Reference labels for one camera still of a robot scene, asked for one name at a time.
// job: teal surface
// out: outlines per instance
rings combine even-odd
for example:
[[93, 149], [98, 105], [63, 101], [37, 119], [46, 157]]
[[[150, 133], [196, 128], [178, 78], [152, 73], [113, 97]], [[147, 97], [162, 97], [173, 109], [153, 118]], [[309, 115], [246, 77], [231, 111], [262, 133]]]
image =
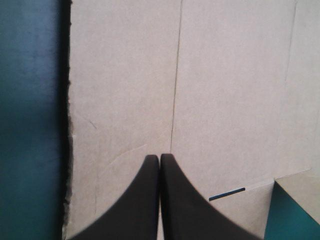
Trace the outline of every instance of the teal surface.
[[61, 0], [0, 0], [1, 240], [61, 239], [68, 161], [63, 9]]
[[320, 240], [320, 225], [275, 183], [264, 239]]

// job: cardboard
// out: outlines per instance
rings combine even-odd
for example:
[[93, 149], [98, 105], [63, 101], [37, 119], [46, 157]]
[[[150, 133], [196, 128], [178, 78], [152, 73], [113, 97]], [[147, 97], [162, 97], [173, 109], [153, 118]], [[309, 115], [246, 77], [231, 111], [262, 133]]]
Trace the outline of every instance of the cardboard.
[[66, 235], [119, 198], [147, 154], [170, 151], [180, 1], [74, 1]]
[[320, 224], [275, 182], [264, 240], [278, 239], [318, 240]]
[[320, 173], [319, 1], [85, 0], [71, 23], [69, 237], [146, 154], [206, 199], [246, 188], [210, 203], [259, 237], [274, 178]]
[[260, 240], [212, 207], [192, 186], [172, 154], [161, 155], [160, 168], [165, 240]]
[[278, 178], [276, 182], [320, 224], [320, 176], [308, 170]]

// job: cardboard edge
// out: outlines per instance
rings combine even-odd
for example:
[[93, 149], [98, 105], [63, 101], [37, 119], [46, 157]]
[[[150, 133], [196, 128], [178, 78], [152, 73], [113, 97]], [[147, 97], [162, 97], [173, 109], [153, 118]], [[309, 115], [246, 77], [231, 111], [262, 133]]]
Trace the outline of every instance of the cardboard edge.
[[294, 196], [292, 196], [290, 194], [290, 192], [278, 181], [280, 179], [283, 179], [283, 178], [286, 178], [286, 177], [290, 177], [290, 176], [293, 176], [293, 175], [297, 175], [297, 174], [303, 174], [303, 173], [306, 173], [308, 171], [311, 171], [311, 168], [310, 169], [307, 169], [307, 170], [304, 170], [304, 171], [300, 171], [300, 172], [296, 172], [294, 174], [289, 174], [289, 175], [286, 175], [286, 176], [283, 176], [283, 177], [279, 177], [277, 179], [275, 179], [275, 183], [277, 183], [279, 185], [279, 187], [298, 205], [300, 206], [304, 211], [305, 213], [311, 218], [313, 219], [316, 223], [319, 224], [319, 222], [309, 213], [309, 211], [307, 211], [299, 202], [298, 200], [296, 200], [296, 198]]
[[74, 151], [73, 151], [73, 122], [70, 113], [70, 32], [71, 32], [71, 11], [72, 11], [72, 0], [68, 1], [69, 5], [69, 20], [68, 20], [68, 40], [67, 40], [67, 84], [66, 84], [66, 104], [67, 104], [67, 139], [68, 139], [68, 159], [67, 159], [67, 176], [65, 182], [65, 195], [63, 200], [63, 220], [62, 220], [62, 228], [61, 228], [61, 239], [67, 239], [67, 228], [70, 219], [70, 203], [71, 203], [71, 196], [72, 196], [72, 181], [73, 181], [73, 166], [74, 166]]
[[[284, 207], [284, 205], [288, 205], [288, 201], [290, 202], [289, 208]], [[295, 221], [295, 224], [298, 226], [298, 230], [297, 231], [292, 231], [293, 228], [295, 228], [295, 225], [292, 224], [292, 214], [283, 214], [283, 211], [285, 211], [285, 213], [287, 212], [291, 212], [293, 210], [293, 206], [295, 208], [295, 214], [297, 214], [297, 210], [300, 213], [303, 214], [303, 218], [307, 217], [308, 221], [311, 221], [310, 223], [312, 223], [313, 225], [313, 230], [310, 231], [310, 229], [305, 229], [303, 227], [301, 227], [301, 225], [303, 225], [300, 220], [293, 220], [293, 222]], [[301, 207], [301, 205], [299, 205], [292, 197], [291, 195], [289, 195], [285, 189], [275, 181], [274, 183], [274, 188], [272, 191], [272, 199], [271, 199], [271, 204], [270, 204], [270, 210], [269, 210], [269, 214], [268, 214], [268, 219], [267, 219], [267, 226], [265, 229], [265, 238], [266, 240], [273, 240], [273, 239], [319, 239], [319, 238], [314, 238], [315, 235], [313, 233], [314, 231], [314, 227], [317, 224], [317, 222]]]

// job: crease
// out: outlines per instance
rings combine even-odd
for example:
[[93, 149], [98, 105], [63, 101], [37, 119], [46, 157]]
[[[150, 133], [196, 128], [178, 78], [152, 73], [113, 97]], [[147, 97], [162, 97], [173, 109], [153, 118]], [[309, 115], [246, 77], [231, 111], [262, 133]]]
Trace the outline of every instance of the crease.
[[[280, 111], [278, 113], [278, 130], [276, 133], [276, 141], [275, 141], [275, 147], [278, 148], [279, 145], [279, 138], [280, 138], [280, 127], [282, 124], [282, 112], [285, 107], [285, 99], [286, 99], [286, 88], [287, 88], [287, 82], [288, 82], [288, 71], [289, 71], [289, 65], [290, 65], [290, 59], [291, 59], [291, 49], [292, 49], [292, 42], [294, 38], [294, 28], [295, 28], [295, 22], [296, 22], [296, 12], [297, 12], [297, 5], [298, 0], [294, 0], [294, 8], [293, 8], [293, 16], [292, 16], [292, 23], [291, 23], [291, 32], [290, 32], [290, 42], [289, 42], [289, 48], [288, 48], [288, 56], [287, 56], [287, 63], [286, 63], [286, 69], [285, 69], [285, 75], [284, 75], [284, 92], [282, 96], [282, 102], [280, 106]], [[277, 157], [278, 150], [274, 153], [275, 157]]]
[[143, 147], [146, 146], [146, 145], [147, 145], [147, 143], [145, 143], [145, 144], [143, 144], [143, 145], [141, 145], [141, 146], [137, 146], [137, 147], [131, 148], [131, 149], [129, 149], [129, 150], [126, 150], [126, 151], [118, 154], [117, 156], [115, 156], [115, 157], [106, 165], [106, 167], [109, 166], [109, 165], [111, 165], [112, 163], [114, 163], [114, 162], [115, 162], [118, 158], [120, 158], [122, 155], [127, 154], [127, 153], [130, 153], [130, 152], [135, 151], [135, 150], [138, 150], [138, 149], [140, 149], [140, 148], [143, 148]]
[[80, 114], [80, 113], [77, 112], [77, 111], [75, 111], [75, 113], [76, 113], [79, 117], [83, 118], [86, 122], [90, 123], [91, 126], [94, 127], [96, 130], [98, 129], [97, 126], [96, 126], [90, 119], [82, 116], [82, 114]]
[[257, 189], [257, 188], [265, 187], [265, 186], [268, 186], [268, 185], [271, 185], [271, 184], [274, 184], [274, 183], [275, 183], [274, 178], [270, 177], [268, 179], [265, 179], [265, 180], [262, 180], [262, 181], [258, 181], [257, 183], [250, 184], [249, 186], [246, 186], [245, 190], [246, 191], [250, 191], [250, 190], [254, 190], [254, 189]]
[[176, 110], [176, 92], [177, 92], [178, 65], [179, 65], [179, 52], [180, 52], [182, 8], [183, 8], [183, 0], [181, 0], [181, 2], [180, 2], [180, 18], [179, 18], [178, 43], [177, 43], [177, 51], [176, 51], [176, 66], [175, 66], [175, 80], [174, 80], [173, 108], [172, 108], [172, 123], [171, 123], [171, 137], [170, 137], [170, 153], [172, 152], [172, 140], [173, 140], [173, 134], [174, 134], [174, 122], [175, 122], [175, 110]]
[[290, 59], [291, 59], [292, 42], [293, 42], [293, 38], [294, 38], [294, 29], [295, 29], [295, 22], [296, 22], [297, 4], [298, 4], [298, 0], [295, 0], [294, 1], [294, 9], [293, 9], [292, 27], [291, 27], [291, 32], [290, 32], [288, 58], [287, 58], [285, 77], [284, 77], [285, 84], [287, 83], [287, 80], [288, 80], [288, 70], [289, 70], [289, 64], [290, 64]]
[[274, 178], [274, 181], [275, 181], [275, 182], [278, 182], [279, 179], [286, 178], [286, 177], [290, 177], [290, 176], [293, 176], [293, 175], [296, 175], [296, 174], [301, 174], [301, 173], [310, 171], [311, 169], [312, 169], [312, 168], [309, 167], [309, 168], [307, 168], [307, 169], [300, 170], [300, 171], [297, 171], [297, 172], [294, 172], [294, 173], [289, 173], [289, 174], [286, 174], [286, 175], [282, 175], [282, 176], [279, 176], [279, 177], [277, 177], [277, 178]]

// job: black curved object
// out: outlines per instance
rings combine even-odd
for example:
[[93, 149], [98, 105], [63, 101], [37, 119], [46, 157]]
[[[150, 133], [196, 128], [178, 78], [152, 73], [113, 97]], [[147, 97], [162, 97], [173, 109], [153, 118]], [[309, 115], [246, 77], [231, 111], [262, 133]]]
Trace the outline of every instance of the black curved object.
[[160, 164], [165, 240], [258, 240], [213, 208], [192, 186], [172, 154]]
[[159, 160], [146, 156], [119, 200], [72, 240], [155, 240], [159, 214]]

